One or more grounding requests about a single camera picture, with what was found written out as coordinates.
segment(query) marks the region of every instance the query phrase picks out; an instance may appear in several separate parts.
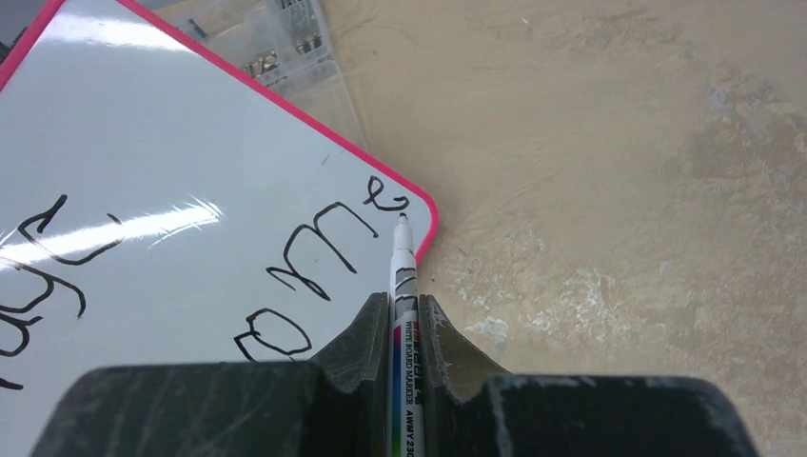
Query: tan countertop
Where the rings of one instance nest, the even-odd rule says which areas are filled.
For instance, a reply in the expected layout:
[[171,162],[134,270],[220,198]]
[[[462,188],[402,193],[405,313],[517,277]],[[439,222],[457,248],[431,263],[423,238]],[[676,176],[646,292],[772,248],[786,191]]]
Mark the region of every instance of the tan countertop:
[[703,377],[807,455],[807,3],[323,3],[458,328],[514,371]]

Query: small whiteboard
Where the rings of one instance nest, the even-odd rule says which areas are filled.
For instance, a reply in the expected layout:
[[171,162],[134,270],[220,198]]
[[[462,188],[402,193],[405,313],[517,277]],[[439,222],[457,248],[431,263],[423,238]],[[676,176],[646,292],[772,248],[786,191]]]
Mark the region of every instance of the small whiteboard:
[[130,0],[51,2],[0,68],[0,443],[104,366],[304,359],[432,200]]

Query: pink whiteboard frame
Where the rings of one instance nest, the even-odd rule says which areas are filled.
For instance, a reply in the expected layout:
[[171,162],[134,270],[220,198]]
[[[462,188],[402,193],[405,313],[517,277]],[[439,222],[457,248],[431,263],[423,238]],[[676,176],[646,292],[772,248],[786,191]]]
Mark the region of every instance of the pink whiteboard frame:
[[[20,37],[20,40],[11,50],[11,53],[6,58],[6,61],[3,62],[3,65],[0,65],[0,90],[3,90],[3,87],[6,86],[8,81],[14,75],[14,72],[17,70],[17,68],[25,59],[26,55],[28,55],[31,48],[33,48],[33,45],[34,43],[36,43],[36,40],[39,39],[39,36],[45,30],[45,27],[48,26],[50,21],[53,19],[53,16],[56,15],[56,13],[65,3],[65,1],[66,0],[49,0],[42,8],[42,10],[40,10],[39,13],[36,15],[36,18],[34,18],[33,22],[30,23],[30,26],[28,27],[26,32],[23,34],[22,37]],[[249,78],[248,76],[246,76],[246,73],[236,69],[223,58],[214,54],[201,44],[193,41],[190,37],[178,31],[171,24],[164,21],[162,18],[160,18],[153,12],[147,10],[145,7],[136,3],[134,0],[115,0],[115,1],[117,1],[124,7],[128,8],[138,16],[142,17],[151,25],[161,30],[171,38],[182,43],[188,49],[201,55],[211,64],[226,71],[227,73],[229,73],[230,76],[234,77],[235,79],[249,86],[251,89],[260,93],[270,102],[274,103],[275,105],[279,106],[282,109],[285,109],[291,115],[305,122],[311,128],[317,130],[319,133],[327,137],[329,140],[333,141],[334,143],[344,148],[345,150],[351,152],[356,157],[364,160],[365,162],[367,162],[367,164],[383,173],[386,177],[392,179],[401,186],[404,186],[406,189],[410,190],[415,195],[423,198],[423,200],[426,202],[426,205],[429,208],[429,212],[431,213],[431,224],[429,225],[429,228],[426,231],[425,238],[423,238],[423,243],[418,248],[418,252],[415,254],[415,258],[417,259],[418,262],[420,262],[421,259],[423,259],[423,256],[425,255],[426,251],[428,250],[429,246],[434,240],[435,235],[437,234],[437,226],[440,220],[440,216],[437,211],[437,205],[434,203],[434,199],[431,197],[431,195],[429,195],[423,189],[413,184],[411,181],[408,181],[394,169],[391,169],[390,167],[383,164],[375,157],[359,149],[359,147],[357,147],[356,145],[345,140],[335,131],[329,129],[321,122],[317,121],[313,117],[304,113],[301,109],[298,109],[294,105],[288,103],[280,95],[265,88],[258,81]]]

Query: clear plastic container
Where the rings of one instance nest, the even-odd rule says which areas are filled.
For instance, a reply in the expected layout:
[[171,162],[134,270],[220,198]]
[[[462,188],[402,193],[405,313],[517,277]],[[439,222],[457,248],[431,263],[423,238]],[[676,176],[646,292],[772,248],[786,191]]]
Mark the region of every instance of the clear plastic container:
[[170,24],[365,149],[317,0],[144,1]]

